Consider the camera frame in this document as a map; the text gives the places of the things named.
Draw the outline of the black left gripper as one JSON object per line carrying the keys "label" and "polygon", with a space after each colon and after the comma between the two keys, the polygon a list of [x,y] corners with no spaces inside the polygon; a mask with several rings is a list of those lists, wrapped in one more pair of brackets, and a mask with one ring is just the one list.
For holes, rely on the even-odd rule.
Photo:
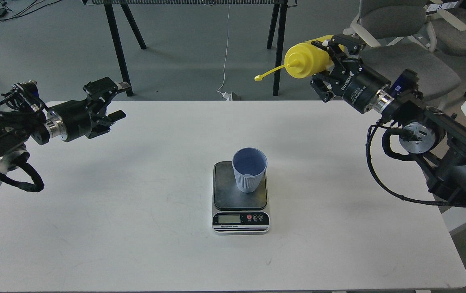
{"label": "black left gripper", "polygon": [[82,101],[70,100],[48,109],[44,126],[50,138],[59,136],[62,141],[73,141],[81,136],[95,138],[110,132],[110,127],[126,117],[119,110],[108,116],[91,118],[88,108],[107,107],[119,93],[131,90],[128,82],[114,82],[109,77],[88,82],[83,86],[86,99]]}

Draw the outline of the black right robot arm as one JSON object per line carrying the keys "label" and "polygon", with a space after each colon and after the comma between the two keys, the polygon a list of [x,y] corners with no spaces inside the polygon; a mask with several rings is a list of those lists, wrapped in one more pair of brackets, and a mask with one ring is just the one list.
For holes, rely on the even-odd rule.
{"label": "black right robot arm", "polygon": [[[375,110],[379,120],[369,126],[365,143],[368,168],[374,180],[391,195],[429,206],[466,208],[466,127],[439,108],[423,102],[418,75],[411,69],[390,82],[365,65],[359,52],[363,42],[346,35],[334,35],[310,44],[326,55],[326,69],[313,71],[311,87],[324,102],[342,98],[359,113]],[[427,176],[428,191],[439,200],[416,200],[391,191],[378,178],[371,158],[376,131],[384,130],[381,147],[385,155],[404,162],[415,162]]]}

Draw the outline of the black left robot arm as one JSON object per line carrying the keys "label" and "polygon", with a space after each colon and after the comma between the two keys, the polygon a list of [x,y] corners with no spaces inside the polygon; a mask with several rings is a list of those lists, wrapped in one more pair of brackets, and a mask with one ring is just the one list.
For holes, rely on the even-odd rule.
{"label": "black left robot arm", "polygon": [[108,114],[108,105],[117,94],[131,90],[127,82],[105,77],[84,85],[84,100],[48,107],[36,85],[33,80],[18,82],[0,101],[0,181],[27,192],[44,189],[41,176],[28,163],[28,139],[44,145],[54,137],[69,142],[104,135],[126,116],[123,111]]}

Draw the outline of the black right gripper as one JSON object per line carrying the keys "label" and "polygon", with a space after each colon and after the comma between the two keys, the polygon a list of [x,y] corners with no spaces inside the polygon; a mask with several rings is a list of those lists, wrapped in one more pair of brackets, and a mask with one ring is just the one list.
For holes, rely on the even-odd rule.
{"label": "black right gripper", "polygon": [[391,82],[374,69],[363,65],[356,57],[367,43],[352,35],[326,35],[322,40],[322,50],[329,55],[323,72],[313,74],[311,87],[322,102],[338,97],[346,101],[359,113],[371,110],[379,90]]}

